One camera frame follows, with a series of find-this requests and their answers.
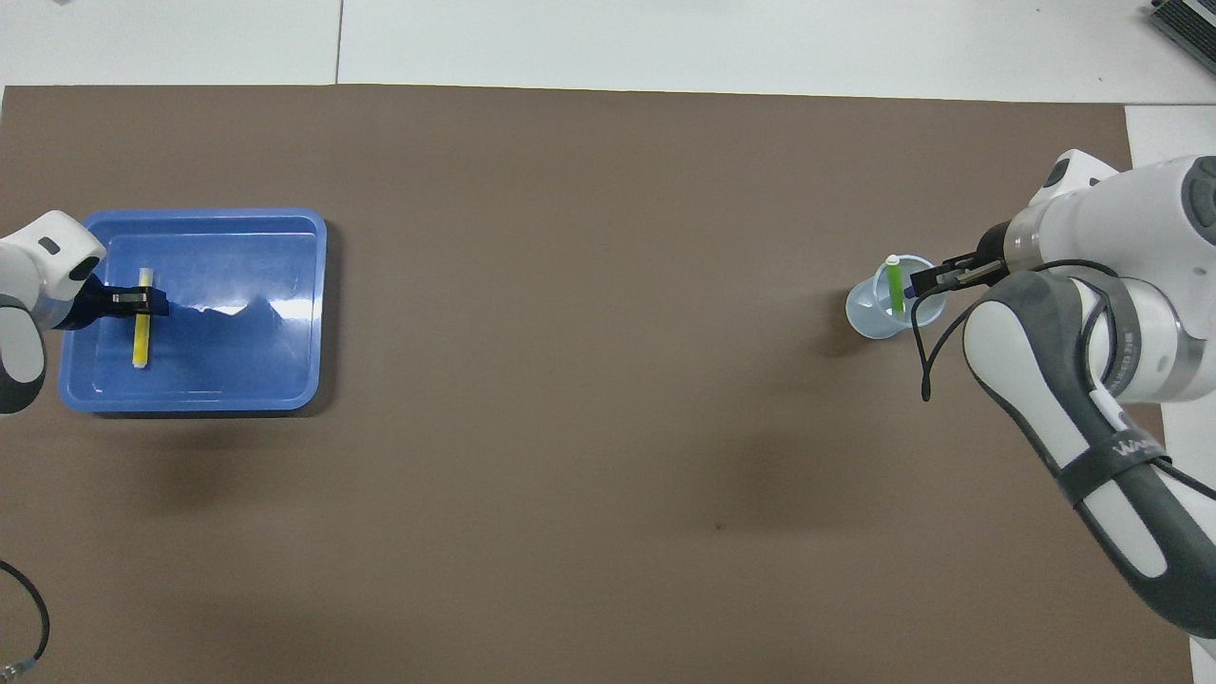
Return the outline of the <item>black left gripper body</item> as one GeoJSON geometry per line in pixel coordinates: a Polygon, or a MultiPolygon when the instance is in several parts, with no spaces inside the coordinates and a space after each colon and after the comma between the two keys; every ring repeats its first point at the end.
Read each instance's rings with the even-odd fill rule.
{"type": "Polygon", "coordinates": [[[95,275],[89,276],[75,295],[69,312],[66,313],[66,329],[81,330],[92,325],[100,316],[105,316],[108,305],[108,287],[95,275]]]}

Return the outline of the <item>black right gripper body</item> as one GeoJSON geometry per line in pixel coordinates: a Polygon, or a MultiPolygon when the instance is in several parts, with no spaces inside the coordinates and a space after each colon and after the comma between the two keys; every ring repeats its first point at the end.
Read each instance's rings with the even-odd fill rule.
{"type": "Polygon", "coordinates": [[[1010,222],[1000,222],[978,240],[978,282],[1000,282],[1010,273],[1006,258],[1006,239],[1010,222]]]}

